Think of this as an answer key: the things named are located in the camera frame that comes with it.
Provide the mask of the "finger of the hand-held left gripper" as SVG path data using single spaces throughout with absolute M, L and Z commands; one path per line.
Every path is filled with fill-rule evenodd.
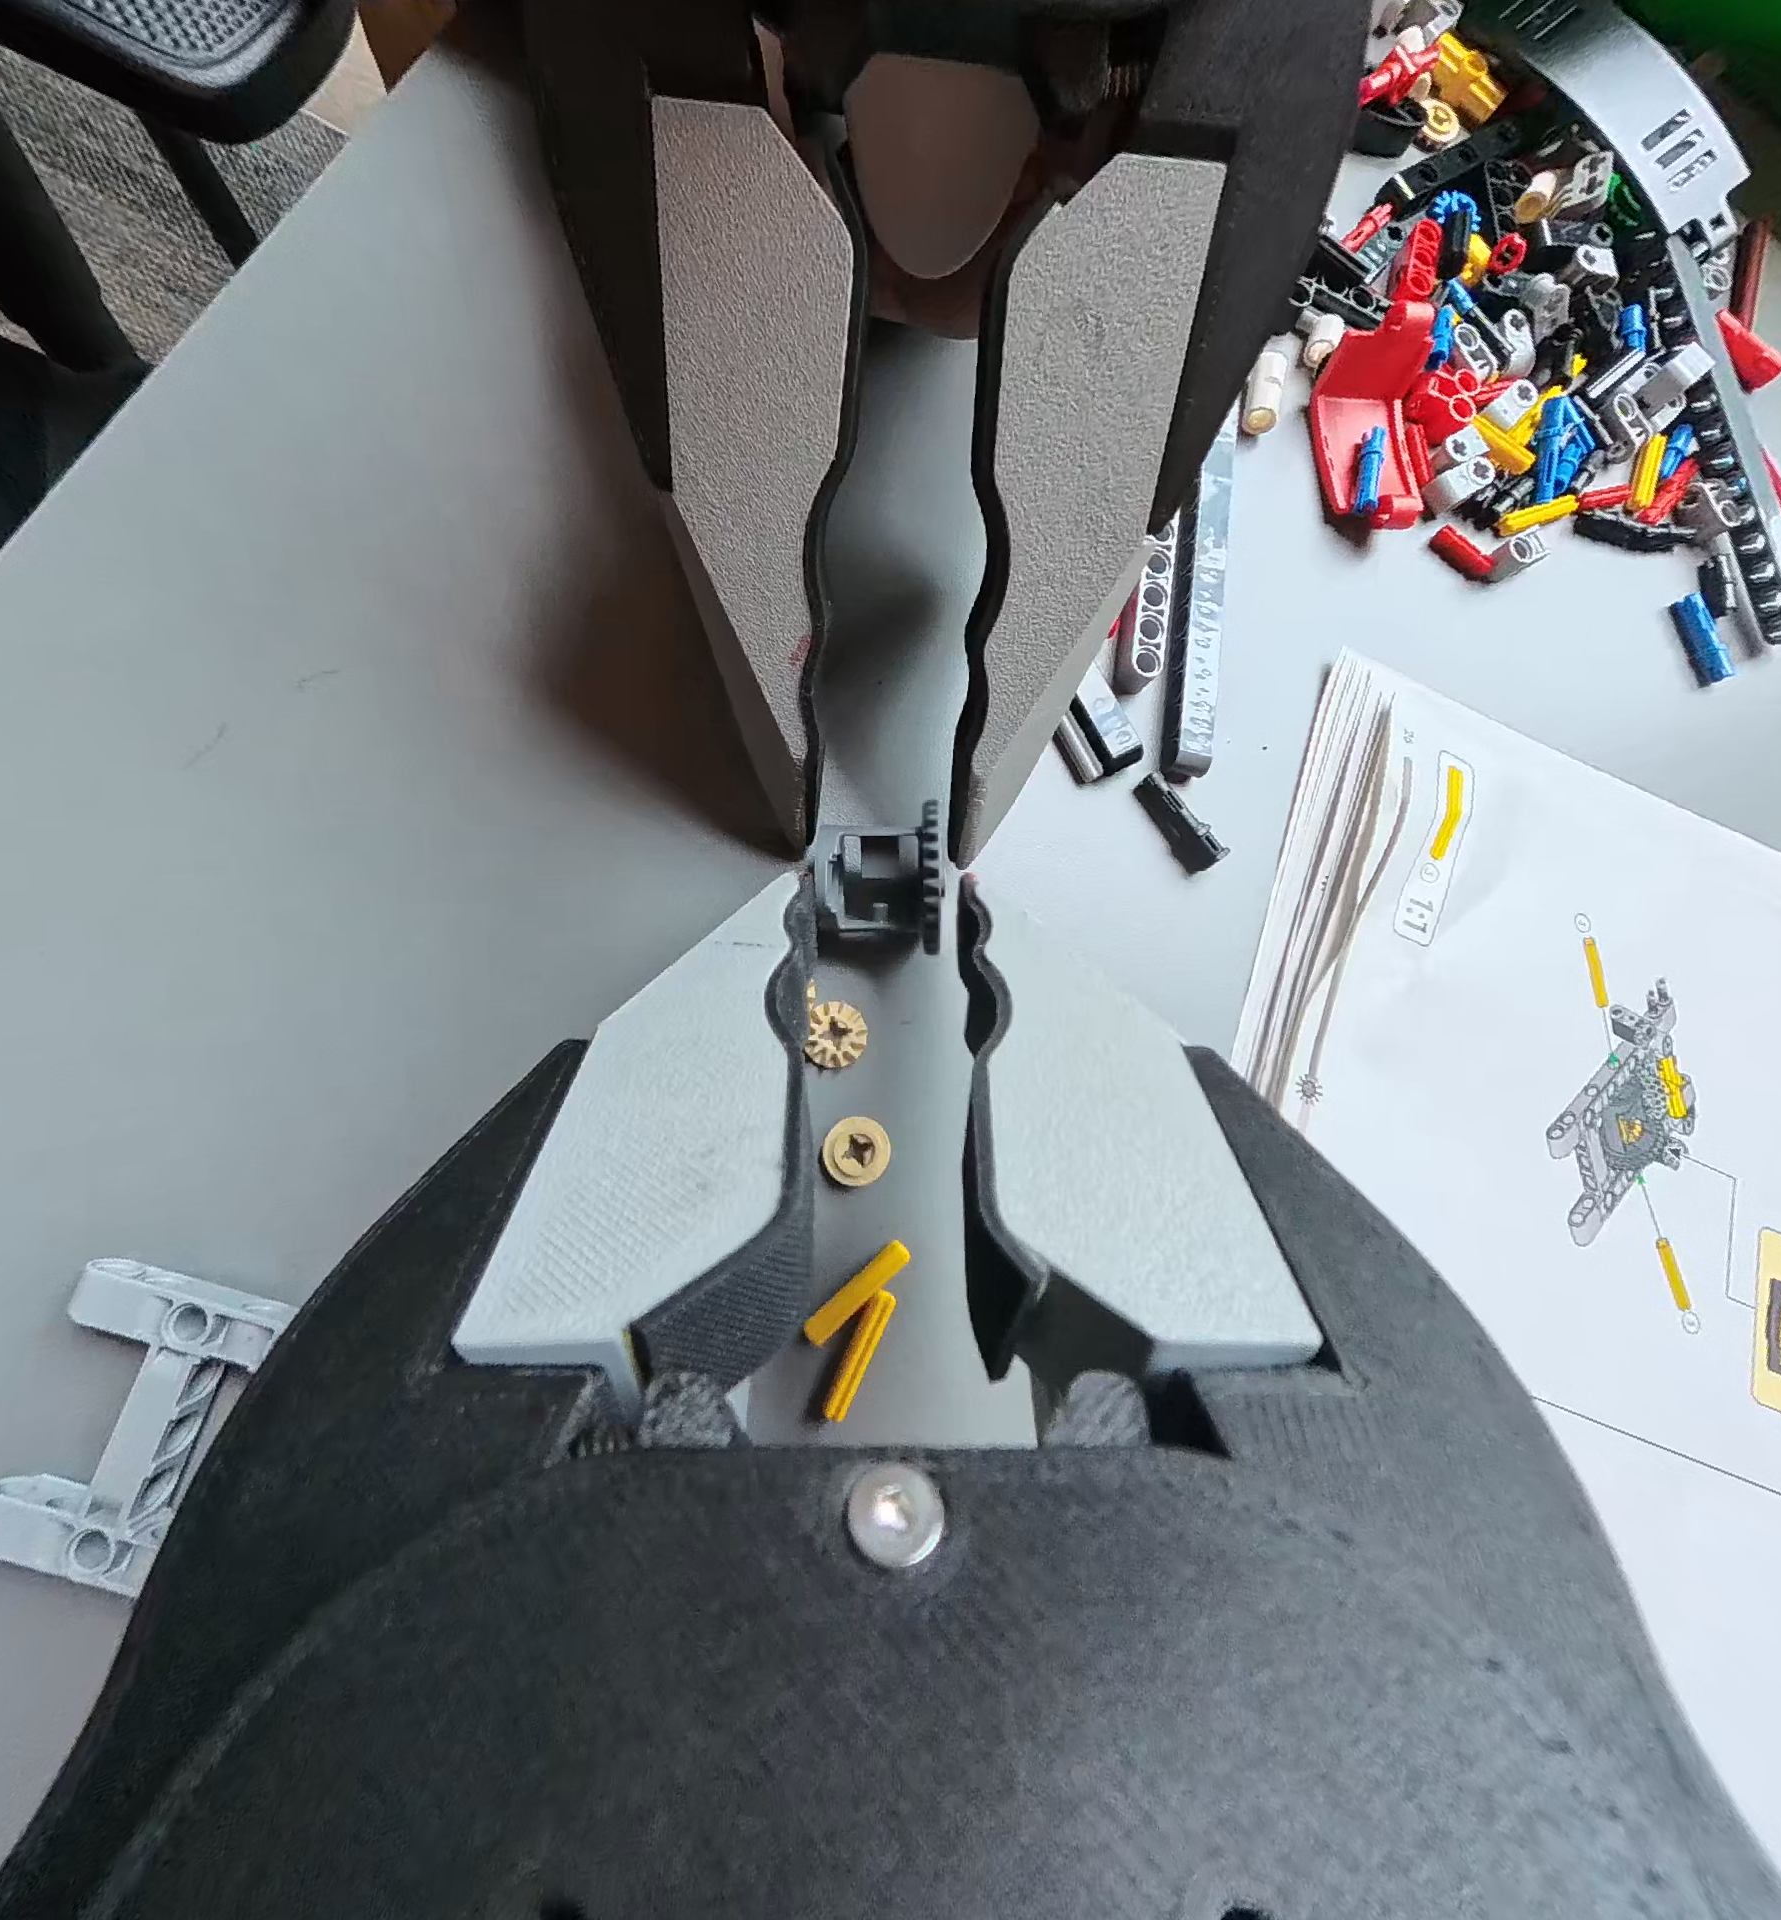
M 664 519 L 780 840 L 817 833 L 826 523 L 857 452 L 865 229 L 847 149 L 655 100 Z
M 977 341 L 987 576 L 951 748 L 974 868 L 1124 608 L 1145 548 L 1224 162 L 1117 152 L 1014 242 Z

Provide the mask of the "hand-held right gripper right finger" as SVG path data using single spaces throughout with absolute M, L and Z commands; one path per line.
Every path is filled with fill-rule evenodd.
M 1290 1368 L 1323 1329 L 1189 1042 L 974 878 L 955 898 L 962 1276 L 990 1378 Z

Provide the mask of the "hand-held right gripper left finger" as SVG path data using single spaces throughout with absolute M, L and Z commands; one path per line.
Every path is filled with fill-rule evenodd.
M 812 1309 L 812 878 L 597 1023 L 465 1309 L 468 1362 L 757 1373 Z

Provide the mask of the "dark grey lego gear housing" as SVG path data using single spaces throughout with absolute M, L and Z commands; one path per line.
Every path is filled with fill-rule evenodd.
M 833 827 L 812 848 L 821 938 L 920 941 L 940 951 L 944 838 L 940 802 L 925 799 L 914 829 Z

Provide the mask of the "light grey lego beam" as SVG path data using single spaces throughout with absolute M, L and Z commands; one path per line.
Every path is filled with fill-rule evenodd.
M 1113 644 L 1113 691 L 1138 695 L 1163 679 L 1173 628 L 1173 565 L 1178 565 L 1180 519 L 1173 517 L 1163 534 L 1150 537 L 1138 583 L 1117 618 Z

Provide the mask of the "yellow lego axle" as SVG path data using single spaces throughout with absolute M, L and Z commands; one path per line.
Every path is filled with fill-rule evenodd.
M 826 1350 L 836 1329 L 844 1329 L 877 1294 L 885 1294 L 913 1250 L 904 1239 L 888 1239 L 860 1273 L 852 1273 L 812 1317 L 802 1322 L 802 1336 L 816 1350 Z
M 821 1402 L 821 1422 L 844 1422 L 852 1416 L 852 1403 L 862 1390 L 862 1378 L 869 1373 L 869 1362 L 877 1355 L 877 1346 L 895 1316 L 899 1300 L 888 1290 L 877 1290 L 869 1305 L 857 1316 L 847 1350 L 828 1378 L 826 1402 Z

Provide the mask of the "long dark grey lego beam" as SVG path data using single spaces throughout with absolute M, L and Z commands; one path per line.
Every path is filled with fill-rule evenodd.
M 1163 773 L 1173 786 L 1215 766 L 1238 441 L 1240 413 L 1228 413 L 1178 519 L 1163 710 Z

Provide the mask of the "short black lego beam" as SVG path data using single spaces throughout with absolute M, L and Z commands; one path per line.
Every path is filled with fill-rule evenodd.
M 1087 664 L 1053 745 L 1081 786 L 1108 781 L 1143 762 L 1143 735 L 1099 661 Z

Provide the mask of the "black lego connector pin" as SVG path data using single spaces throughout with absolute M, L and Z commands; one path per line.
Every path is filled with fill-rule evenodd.
M 1194 878 L 1228 858 L 1228 848 L 1191 809 L 1191 802 L 1184 799 L 1184 791 L 1178 786 L 1150 773 L 1133 791 L 1184 873 Z

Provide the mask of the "lego instruction booklet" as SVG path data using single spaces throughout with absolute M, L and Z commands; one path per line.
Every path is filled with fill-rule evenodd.
M 1781 852 L 1345 649 L 1238 1061 L 1541 1403 L 1781 1866 Z

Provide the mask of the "pile of small lego pieces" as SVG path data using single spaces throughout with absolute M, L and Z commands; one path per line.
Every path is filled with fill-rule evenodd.
M 1766 229 L 1692 70 L 1618 2 L 1373 2 L 1355 149 L 1408 164 L 1323 220 L 1215 452 L 1300 403 L 1358 543 L 1430 523 L 1480 585 L 1565 532 L 1687 554 L 1668 625 L 1696 682 L 1778 649 Z

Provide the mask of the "person's left hand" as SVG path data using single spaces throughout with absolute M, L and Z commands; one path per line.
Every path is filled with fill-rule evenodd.
M 844 95 L 869 315 L 969 341 L 1042 115 L 1018 76 L 874 51 Z

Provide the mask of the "black office chair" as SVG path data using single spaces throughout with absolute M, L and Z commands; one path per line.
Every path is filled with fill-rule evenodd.
M 4 49 L 140 115 L 231 264 L 259 233 L 207 149 L 300 115 L 353 27 L 356 2 L 0 2 Z M 73 375 L 144 369 L 4 112 L 0 315 Z

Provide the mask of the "light grey lego frame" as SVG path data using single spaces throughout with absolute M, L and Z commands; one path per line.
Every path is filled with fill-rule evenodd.
M 0 1560 L 134 1600 L 182 1502 L 228 1373 L 256 1373 L 294 1309 L 134 1258 L 91 1258 L 66 1300 L 81 1329 L 144 1346 L 88 1483 L 0 1479 Z

